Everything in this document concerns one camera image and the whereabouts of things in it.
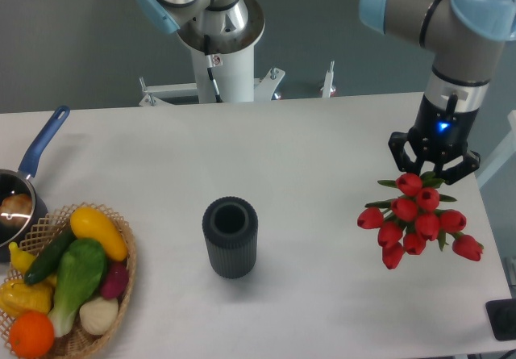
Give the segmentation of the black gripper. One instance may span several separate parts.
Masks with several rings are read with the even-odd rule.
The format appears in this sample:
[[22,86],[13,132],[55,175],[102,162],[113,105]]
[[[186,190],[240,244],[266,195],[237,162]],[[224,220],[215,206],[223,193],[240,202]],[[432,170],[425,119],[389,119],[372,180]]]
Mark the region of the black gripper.
[[[414,126],[409,132],[393,132],[388,146],[401,172],[421,173],[424,162],[428,161],[435,165],[435,176],[450,186],[480,168],[480,154],[467,151],[468,136],[477,110],[461,111],[457,93],[445,96],[441,101],[434,104],[424,95]],[[406,145],[415,155],[413,160],[406,151]],[[443,169],[443,165],[460,156],[462,161]]]

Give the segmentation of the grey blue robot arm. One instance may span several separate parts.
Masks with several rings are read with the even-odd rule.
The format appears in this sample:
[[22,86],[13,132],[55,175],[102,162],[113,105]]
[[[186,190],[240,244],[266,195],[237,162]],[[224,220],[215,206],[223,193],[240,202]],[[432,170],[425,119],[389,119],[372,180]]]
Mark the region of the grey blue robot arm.
[[[264,31],[256,0],[136,0],[149,21],[190,50],[199,101],[272,98],[281,73],[254,78],[254,47]],[[389,138],[402,172],[425,163],[453,184],[481,163],[468,135],[505,44],[515,37],[515,0],[360,0],[360,21],[435,55],[414,126]]]

